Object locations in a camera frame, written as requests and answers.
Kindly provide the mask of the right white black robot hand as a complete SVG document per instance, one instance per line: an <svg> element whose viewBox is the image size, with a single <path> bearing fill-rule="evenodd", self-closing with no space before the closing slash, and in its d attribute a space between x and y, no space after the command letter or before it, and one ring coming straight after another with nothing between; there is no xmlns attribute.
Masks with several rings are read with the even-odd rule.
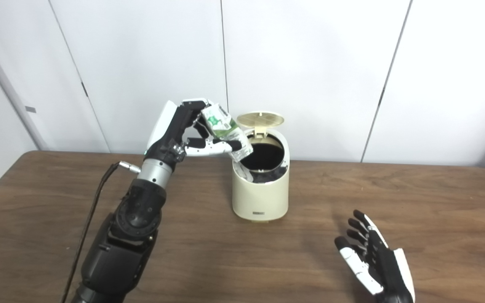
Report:
<svg viewBox="0 0 485 303"><path fill-rule="evenodd" d="M416 294L402 248L391 249L371 218L359 210L348 219L348 238L334 239L336 248L356 279L377 303L414 303Z"/></svg>

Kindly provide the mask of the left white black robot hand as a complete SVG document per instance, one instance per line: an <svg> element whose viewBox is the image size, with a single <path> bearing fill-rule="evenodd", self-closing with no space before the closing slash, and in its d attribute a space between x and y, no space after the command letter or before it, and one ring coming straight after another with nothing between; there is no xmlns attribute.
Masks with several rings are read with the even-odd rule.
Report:
<svg viewBox="0 0 485 303"><path fill-rule="evenodd" d="M231 154L238 162L252 152L250 142L219 104L205 98L167 101L148 140L145 160L175 169L185 157Z"/></svg>

